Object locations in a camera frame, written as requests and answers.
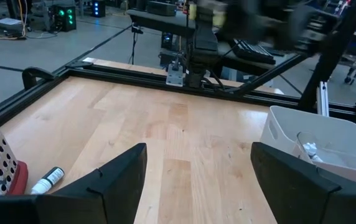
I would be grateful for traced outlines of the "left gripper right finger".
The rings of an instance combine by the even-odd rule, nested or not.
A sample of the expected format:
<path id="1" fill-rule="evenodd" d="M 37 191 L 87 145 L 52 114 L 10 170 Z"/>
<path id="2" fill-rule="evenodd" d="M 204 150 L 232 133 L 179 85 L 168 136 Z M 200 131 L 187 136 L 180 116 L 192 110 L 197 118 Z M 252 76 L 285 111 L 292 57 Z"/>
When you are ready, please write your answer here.
<path id="1" fill-rule="evenodd" d="M 356 224 L 356 182 L 262 142 L 250 159 L 278 223 Z"/>

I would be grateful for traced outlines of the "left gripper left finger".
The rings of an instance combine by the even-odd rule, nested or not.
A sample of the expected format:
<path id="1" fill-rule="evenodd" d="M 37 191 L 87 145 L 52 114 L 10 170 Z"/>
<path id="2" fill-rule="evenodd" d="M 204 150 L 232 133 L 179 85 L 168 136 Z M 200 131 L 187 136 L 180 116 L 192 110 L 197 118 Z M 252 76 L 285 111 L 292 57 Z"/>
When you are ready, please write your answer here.
<path id="1" fill-rule="evenodd" d="M 52 194 L 0 196 L 0 223 L 133 223 L 147 159 L 138 143 Z"/>

